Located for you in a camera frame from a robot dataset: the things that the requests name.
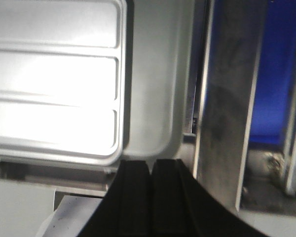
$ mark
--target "vertical metal bar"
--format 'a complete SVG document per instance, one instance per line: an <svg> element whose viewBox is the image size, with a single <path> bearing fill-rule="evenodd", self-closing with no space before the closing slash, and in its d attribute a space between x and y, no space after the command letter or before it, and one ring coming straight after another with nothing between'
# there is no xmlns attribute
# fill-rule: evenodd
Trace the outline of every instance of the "vertical metal bar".
<svg viewBox="0 0 296 237"><path fill-rule="evenodd" d="M194 174L227 208L240 203L266 7L211 2Z"/></svg>

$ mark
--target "black rubber strip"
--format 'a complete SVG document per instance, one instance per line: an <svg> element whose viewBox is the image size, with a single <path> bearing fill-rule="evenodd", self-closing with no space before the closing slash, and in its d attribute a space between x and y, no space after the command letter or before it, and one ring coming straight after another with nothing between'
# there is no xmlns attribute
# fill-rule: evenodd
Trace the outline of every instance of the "black rubber strip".
<svg viewBox="0 0 296 237"><path fill-rule="evenodd" d="M186 213L176 161L157 160L152 171L152 233L156 237L185 237Z"/></svg>
<svg viewBox="0 0 296 237"><path fill-rule="evenodd" d="M122 193L119 236L149 236L150 173L144 161L127 161Z"/></svg>

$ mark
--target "blue panel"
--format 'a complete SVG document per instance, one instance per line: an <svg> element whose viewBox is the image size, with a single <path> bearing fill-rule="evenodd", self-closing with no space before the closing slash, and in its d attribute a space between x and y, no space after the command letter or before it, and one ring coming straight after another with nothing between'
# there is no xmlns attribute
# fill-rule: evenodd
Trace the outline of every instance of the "blue panel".
<svg viewBox="0 0 296 237"><path fill-rule="evenodd" d="M295 50L296 0L269 2L251 125L251 142L280 143L282 129L286 125Z"/></svg>

